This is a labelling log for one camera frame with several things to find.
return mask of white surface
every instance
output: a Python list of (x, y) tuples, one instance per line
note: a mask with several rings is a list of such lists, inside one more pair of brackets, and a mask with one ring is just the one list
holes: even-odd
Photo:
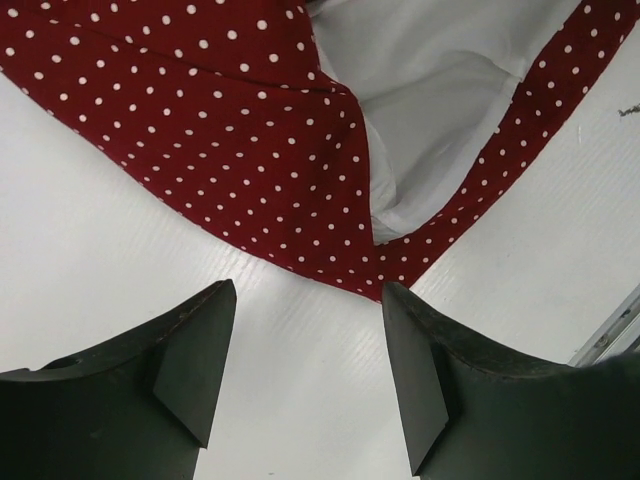
[[(425, 275), (443, 312), (567, 361), (640, 281), (640, 29), (521, 181)], [(205, 234), (0, 79), (0, 370), (39, 368), (231, 277), (197, 480), (408, 480), (379, 305)]]
[(418, 230), (458, 191), (519, 82), (579, 3), (312, 4), (314, 33), (332, 67), (323, 69), (358, 97), (379, 134), (369, 136), (377, 242)]

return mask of white fabric lining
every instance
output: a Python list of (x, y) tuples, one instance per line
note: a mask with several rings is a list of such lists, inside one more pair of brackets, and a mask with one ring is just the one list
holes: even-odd
[(428, 222), (459, 189), (579, 0), (316, 0), (321, 65), (361, 102), (374, 240)]

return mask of garment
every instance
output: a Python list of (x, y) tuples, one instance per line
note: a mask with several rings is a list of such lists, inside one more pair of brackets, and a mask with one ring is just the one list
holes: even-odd
[[(374, 175), (383, 181), (373, 189), (370, 182), (370, 158), (389, 160), (393, 150), (375, 109), (380, 92), (350, 76), (358, 69), (345, 70), (348, 59), (336, 62), (331, 25), (315, 17), (312, 24), (302, 0), (161, 7), (151, 0), (0, 0), (0, 67), (208, 232), (299, 275), (378, 299), (384, 281), (417, 280), (526, 170), (639, 12), (635, 0), (578, 5), (530, 69), (505, 74), (512, 103), (494, 119), (499, 128), (486, 144), (482, 136), (475, 142), (481, 151), (440, 197), (442, 206), (378, 245), (370, 190), (384, 210), (400, 185), (393, 176)], [(314, 29), (333, 62), (329, 74)], [(415, 177), (418, 184), (431, 178)]]

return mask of red polka dot strip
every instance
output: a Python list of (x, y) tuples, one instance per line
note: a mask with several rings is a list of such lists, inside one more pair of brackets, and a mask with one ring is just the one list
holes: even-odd
[(297, 274), (378, 299), (411, 284), (536, 158), (633, 28), (584, 2), (542, 52), (464, 184), (374, 247), (358, 101), (318, 65), (302, 0), (0, 1), (0, 66), (194, 223)]

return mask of polka dot cloth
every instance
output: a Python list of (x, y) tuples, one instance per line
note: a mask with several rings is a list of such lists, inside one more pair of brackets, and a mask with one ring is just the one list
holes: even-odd
[(305, 277), (379, 299), (415, 282), (515, 182), (633, 28), (585, 1), (451, 201), (374, 246), (357, 99), (319, 68), (303, 0), (0, 0), (0, 66), (181, 215)]

